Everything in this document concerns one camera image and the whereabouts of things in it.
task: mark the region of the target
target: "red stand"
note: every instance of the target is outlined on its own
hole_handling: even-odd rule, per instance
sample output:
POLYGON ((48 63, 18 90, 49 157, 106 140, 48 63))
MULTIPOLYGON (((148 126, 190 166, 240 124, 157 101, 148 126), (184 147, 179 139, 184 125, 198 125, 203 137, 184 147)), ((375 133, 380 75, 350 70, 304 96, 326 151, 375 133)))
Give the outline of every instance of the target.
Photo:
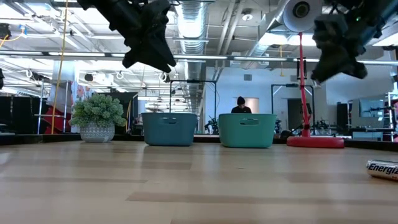
POLYGON ((300 91, 301 101, 303 105, 303 120, 304 129, 302 137, 289 137, 287 139, 288 146, 294 147, 322 147, 322 148, 344 148, 344 139, 342 138, 329 138, 329 137, 310 137, 310 122, 308 120, 307 101, 305 98, 304 89, 304 56, 303 56, 303 34, 300 35, 300 91))

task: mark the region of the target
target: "energizer battery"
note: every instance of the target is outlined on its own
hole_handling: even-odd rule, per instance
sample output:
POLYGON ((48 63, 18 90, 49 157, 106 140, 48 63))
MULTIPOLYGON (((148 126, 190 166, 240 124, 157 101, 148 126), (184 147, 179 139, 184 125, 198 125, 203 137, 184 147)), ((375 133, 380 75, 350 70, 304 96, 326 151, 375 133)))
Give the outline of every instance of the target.
POLYGON ((372 177, 398 180, 398 162, 369 160, 366 168, 372 177))

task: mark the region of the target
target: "blue storage bin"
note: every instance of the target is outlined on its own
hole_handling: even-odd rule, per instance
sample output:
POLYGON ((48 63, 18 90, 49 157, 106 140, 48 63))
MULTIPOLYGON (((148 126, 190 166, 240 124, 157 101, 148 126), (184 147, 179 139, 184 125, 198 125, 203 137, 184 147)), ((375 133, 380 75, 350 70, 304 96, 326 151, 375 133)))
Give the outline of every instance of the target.
POLYGON ((226 147, 267 148, 274 140, 274 114, 221 114, 220 141, 226 147))
POLYGON ((191 113, 143 113, 144 139, 150 146, 190 146, 197 125, 191 113))

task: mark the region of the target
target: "textured plant pot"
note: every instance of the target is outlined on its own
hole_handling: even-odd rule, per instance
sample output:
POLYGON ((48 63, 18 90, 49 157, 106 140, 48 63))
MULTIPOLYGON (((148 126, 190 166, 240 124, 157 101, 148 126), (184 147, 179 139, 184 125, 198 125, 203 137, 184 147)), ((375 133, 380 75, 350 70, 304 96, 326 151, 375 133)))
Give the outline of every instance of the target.
POLYGON ((85 127, 80 127, 80 137, 85 142, 109 142, 114 136, 114 124, 107 128, 98 127, 91 122, 85 127))

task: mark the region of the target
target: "black beanie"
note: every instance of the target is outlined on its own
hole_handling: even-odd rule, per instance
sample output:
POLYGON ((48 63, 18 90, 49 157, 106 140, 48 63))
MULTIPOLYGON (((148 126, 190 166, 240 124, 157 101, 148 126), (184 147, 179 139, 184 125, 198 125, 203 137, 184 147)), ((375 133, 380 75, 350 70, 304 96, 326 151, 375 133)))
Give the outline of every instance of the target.
POLYGON ((238 105, 243 105, 245 104, 245 100, 242 96, 238 97, 238 105))

